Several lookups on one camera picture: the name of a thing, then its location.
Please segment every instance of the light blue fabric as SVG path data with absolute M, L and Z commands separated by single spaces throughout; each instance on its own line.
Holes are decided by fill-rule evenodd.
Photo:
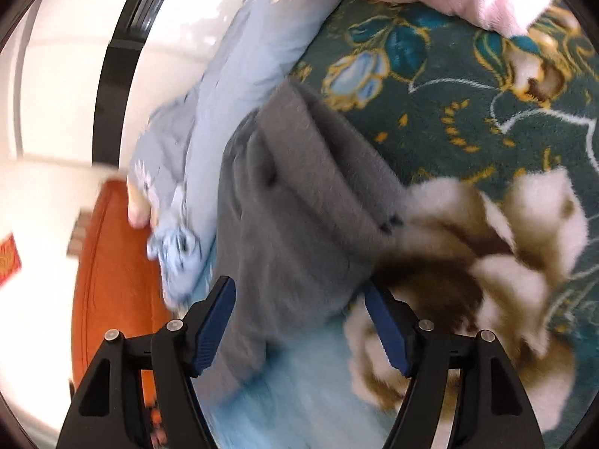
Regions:
M 272 353 L 234 399 L 204 414 L 221 449 L 377 449 L 395 414 L 351 391 L 341 316 Z
M 186 159 L 186 219 L 202 251 L 209 250 L 216 235 L 226 143 L 283 81 L 339 1 L 245 0 L 235 16 L 204 74 Z
M 162 296 L 170 309 L 176 309 L 190 296 L 203 263 L 200 242 L 185 227 L 183 201 L 183 187 L 179 185 L 173 204 L 161 212 L 158 226 L 148 240 L 148 258 L 160 262 Z
M 212 280 L 206 267 L 216 236 L 226 143 L 241 120 L 282 82 L 339 1 L 244 0 L 200 82 L 152 115 L 130 175 L 160 208 L 148 253 L 160 261 L 169 308 L 201 300 Z M 176 221 L 165 205 L 181 184 L 185 210 L 182 221 Z M 183 252 L 182 241 L 191 250 Z

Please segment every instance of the blue gripper pad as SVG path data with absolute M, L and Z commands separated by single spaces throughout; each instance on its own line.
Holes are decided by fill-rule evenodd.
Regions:
M 386 288 L 378 288 L 371 281 L 365 285 L 364 300 L 391 366 L 403 376 L 411 376 L 418 318 L 408 304 L 395 300 Z
M 227 278 L 220 292 L 217 293 L 217 297 L 213 301 L 202 327 L 196 334 L 194 368 L 196 368 L 199 375 L 214 361 L 216 350 L 221 343 L 234 305 L 235 282 L 233 282 L 233 279 Z

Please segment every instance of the gray towel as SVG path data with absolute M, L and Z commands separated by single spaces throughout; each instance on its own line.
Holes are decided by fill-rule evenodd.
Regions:
M 324 323 L 395 243 L 405 189 L 372 146 L 317 95 L 284 82 L 231 137 L 222 160 L 215 277 L 237 302 L 202 403 L 232 395 L 283 345 Z

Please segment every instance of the green patterned rug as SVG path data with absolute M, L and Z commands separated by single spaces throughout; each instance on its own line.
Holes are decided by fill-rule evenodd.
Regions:
M 572 14 L 558 3 L 529 36 L 505 39 L 421 4 L 343 0 L 292 74 L 407 186 L 455 177 L 501 208 L 514 179 L 567 171 L 589 239 L 547 308 L 576 359 L 561 421 L 544 434 L 559 447 L 599 388 L 599 59 Z

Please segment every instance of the screw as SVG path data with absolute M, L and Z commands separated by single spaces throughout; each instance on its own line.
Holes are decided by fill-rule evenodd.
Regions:
M 487 342 L 495 341 L 495 334 L 493 334 L 491 331 L 487 331 L 486 329 L 480 332 L 480 337 Z
M 104 334 L 104 339 L 106 339 L 108 342 L 112 342 L 119 337 L 119 334 L 121 333 L 118 329 L 108 329 L 106 334 Z
M 169 331 L 178 331 L 183 327 L 183 321 L 181 319 L 173 319 L 167 323 L 167 329 Z
M 435 329 L 435 323 L 430 321 L 429 319 L 421 319 L 418 321 L 418 327 L 423 331 L 432 331 Z

